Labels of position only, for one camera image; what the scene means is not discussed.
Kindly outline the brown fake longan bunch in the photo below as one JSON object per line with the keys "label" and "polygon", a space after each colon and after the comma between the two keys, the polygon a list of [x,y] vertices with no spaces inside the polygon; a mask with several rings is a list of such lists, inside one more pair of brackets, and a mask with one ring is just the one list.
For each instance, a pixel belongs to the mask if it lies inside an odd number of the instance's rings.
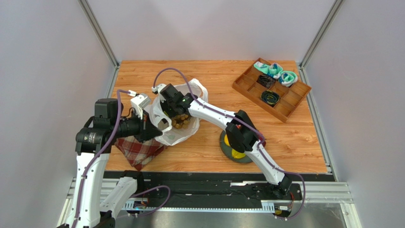
{"label": "brown fake longan bunch", "polygon": [[190,124],[191,117],[187,114],[180,114],[171,118],[172,126],[175,129],[187,129]]}

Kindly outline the white plastic bag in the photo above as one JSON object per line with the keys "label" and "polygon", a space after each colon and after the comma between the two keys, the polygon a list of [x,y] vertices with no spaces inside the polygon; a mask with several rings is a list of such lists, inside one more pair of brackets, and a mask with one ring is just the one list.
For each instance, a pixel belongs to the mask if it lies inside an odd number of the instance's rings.
{"label": "white plastic bag", "polygon": [[[174,87],[182,94],[192,92],[196,97],[201,98],[203,101],[208,101],[208,90],[197,79],[189,81],[191,90],[187,84],[175,85]],[[188,116],[187,118],[178,119],[176,117],[170,118],[164,113],[161,107],[161,98],[156,97],[152,104],[146,106],[145,111],[149,113],[151,123],[162,131],[161,136],[154,139],[166,146],[174,146],[184,142],[192,135],[194,135],[200,126],[200,119]]]}

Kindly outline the yellow fake pear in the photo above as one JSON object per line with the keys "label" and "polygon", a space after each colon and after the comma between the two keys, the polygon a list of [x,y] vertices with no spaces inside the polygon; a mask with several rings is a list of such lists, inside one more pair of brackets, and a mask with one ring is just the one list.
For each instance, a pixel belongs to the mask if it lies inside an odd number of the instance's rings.
{"label": "yellow fake pear", "polygon": [[225,136],[224,136],[224,143],[228,146],[228,147],[230,147],[230,144],[229,144],[229,140],[228,140],[228,137],[227,137],[227,134],[225,134]]}

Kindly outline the yellow fake starfruit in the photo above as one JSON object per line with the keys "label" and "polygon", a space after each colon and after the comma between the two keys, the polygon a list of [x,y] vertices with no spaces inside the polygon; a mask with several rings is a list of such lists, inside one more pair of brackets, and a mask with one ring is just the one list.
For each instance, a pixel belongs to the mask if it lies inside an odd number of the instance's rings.
{"label": "yellow fake starfruit", "polygon": [[246,155],[244,153],[238,152],[235,149],[231,150],[231,156],[234,159],[242,159],[244,158]]}

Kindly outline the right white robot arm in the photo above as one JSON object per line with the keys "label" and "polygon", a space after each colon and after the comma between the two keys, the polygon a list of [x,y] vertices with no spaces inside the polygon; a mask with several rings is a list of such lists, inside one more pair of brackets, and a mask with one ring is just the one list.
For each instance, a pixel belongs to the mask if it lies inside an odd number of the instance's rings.
{"label": "right white robot arm", "polygon": [[291,178],[265,150],[264,136],[256,129],[245,111],[239,110],[235,113],[220,109],[196,97],[192,92],[182,94],[172,84],[160,84],[153,87],[152,92],[162,99],[161,107],[169,117],[188,114],[223,129],[232,149],[250,158],[262,171],[267,182],[274,185],[279,195],[289,194]]}

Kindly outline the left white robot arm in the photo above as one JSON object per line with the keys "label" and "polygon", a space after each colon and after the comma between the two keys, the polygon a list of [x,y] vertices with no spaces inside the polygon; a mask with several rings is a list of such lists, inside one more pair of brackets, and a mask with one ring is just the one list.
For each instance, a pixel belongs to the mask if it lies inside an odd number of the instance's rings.
{"label": "left white robot arm", "polygon": [[125,171],[109,195],[101,190],[111,147],[119,138],[132,136],[140,142],[162,135],[144,108],[151,99],[140,94],[131,100],[130,116],[122,116],[123,105],[115,98],[95,102],[94,115],[76,135],[77,178],[73,202],[62,228],[114,228],[119,212],[144,179],[138,171]]}

